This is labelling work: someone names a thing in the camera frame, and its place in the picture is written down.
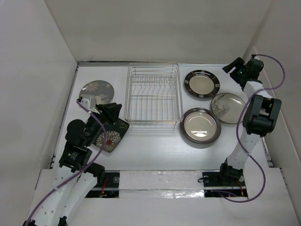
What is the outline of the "black floral square plate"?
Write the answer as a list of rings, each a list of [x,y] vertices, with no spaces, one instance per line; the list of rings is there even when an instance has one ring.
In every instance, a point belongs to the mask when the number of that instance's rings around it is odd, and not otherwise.
[[[126,121],[119,118],[112,125],[105,123],[104,128],[106,131],[107,139],[103,151],[111,153],[118,146],[118,144],[121,142],[122,138],[128,131],[129,124]],[[95,140],[93,141],[93,145],[101,148],[104,138],[104,132],[102,128],[100,128],[100,131],[98,132]]]

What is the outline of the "grey reindeer round plate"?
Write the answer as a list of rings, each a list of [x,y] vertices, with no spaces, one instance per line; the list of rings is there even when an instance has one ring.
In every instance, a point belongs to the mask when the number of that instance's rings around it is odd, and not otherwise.
[[[79,97],[84,96],[93,96],[96,99],[96,103],[107,104],[114,97],[114,88],[113,86],[103,80],[95,80],[87,83],[80,91]]]

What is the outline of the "round plate patterned dark rim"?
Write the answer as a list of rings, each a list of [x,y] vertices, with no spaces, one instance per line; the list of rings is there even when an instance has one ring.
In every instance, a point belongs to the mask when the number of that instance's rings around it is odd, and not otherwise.
[[[220,90],[216,75],[206,70],[194,70],[184,79],[184,86],[189,94],[198,99],[214,97]]]

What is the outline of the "cream plate tree branch print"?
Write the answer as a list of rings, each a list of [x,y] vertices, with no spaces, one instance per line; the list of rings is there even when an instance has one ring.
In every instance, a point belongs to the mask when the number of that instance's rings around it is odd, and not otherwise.
[[[235,94],[220,93],[212,99],[210,107],[221,122],[237,124],[245,102]]]

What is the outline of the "cream plate brown rim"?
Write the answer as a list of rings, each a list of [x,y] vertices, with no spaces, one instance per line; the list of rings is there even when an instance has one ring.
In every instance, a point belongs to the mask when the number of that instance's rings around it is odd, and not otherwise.
[[[189,146],[204,149],[212,146],[222,133],[220,120],[205,108],[187,110],[179,126],[181,139]]]

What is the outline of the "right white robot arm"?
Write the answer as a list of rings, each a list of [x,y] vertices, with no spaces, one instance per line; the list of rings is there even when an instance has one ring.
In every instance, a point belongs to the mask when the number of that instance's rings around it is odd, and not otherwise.
[[[238,125],[243,127],[242,134],[236,134],[238,143],[217,173],[217,179],[222,185],[239,181],[252,150],[263,137],[274,130],[280,113],[281,100],[273,98],[268,93],[269,88],[264,87],[258,79],[264,68],[259,57],[259,54],[252,54],[248,62],[238,57],[223,67],[223,71],[247,95],[248,101],[238,120]]]

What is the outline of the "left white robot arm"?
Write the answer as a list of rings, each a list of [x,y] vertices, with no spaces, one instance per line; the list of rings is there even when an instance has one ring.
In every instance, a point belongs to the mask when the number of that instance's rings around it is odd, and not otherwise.
[[[105,168],[95,160],[121,141],[118,132],[106,128],[116,125],[122,105],[83,104],[79,99],[77,104],[89,118],[69,122],[52,190],[32,210],[25,226],[66,226],[89,191],[105,183]]]

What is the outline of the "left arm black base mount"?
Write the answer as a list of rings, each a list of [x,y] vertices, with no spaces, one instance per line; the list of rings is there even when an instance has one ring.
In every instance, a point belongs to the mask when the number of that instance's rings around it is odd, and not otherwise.
[[[107,171],[103,182],[99,182],[86,198],[119,198],[120,171]]]

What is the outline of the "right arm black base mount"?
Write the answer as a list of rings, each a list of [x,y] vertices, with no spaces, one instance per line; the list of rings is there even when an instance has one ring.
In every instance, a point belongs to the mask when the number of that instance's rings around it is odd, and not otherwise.
[[[223,181],[218,171],[203,171],[198,179],[203,184],[206,198],[217,197],[248,197],[245,182]]]

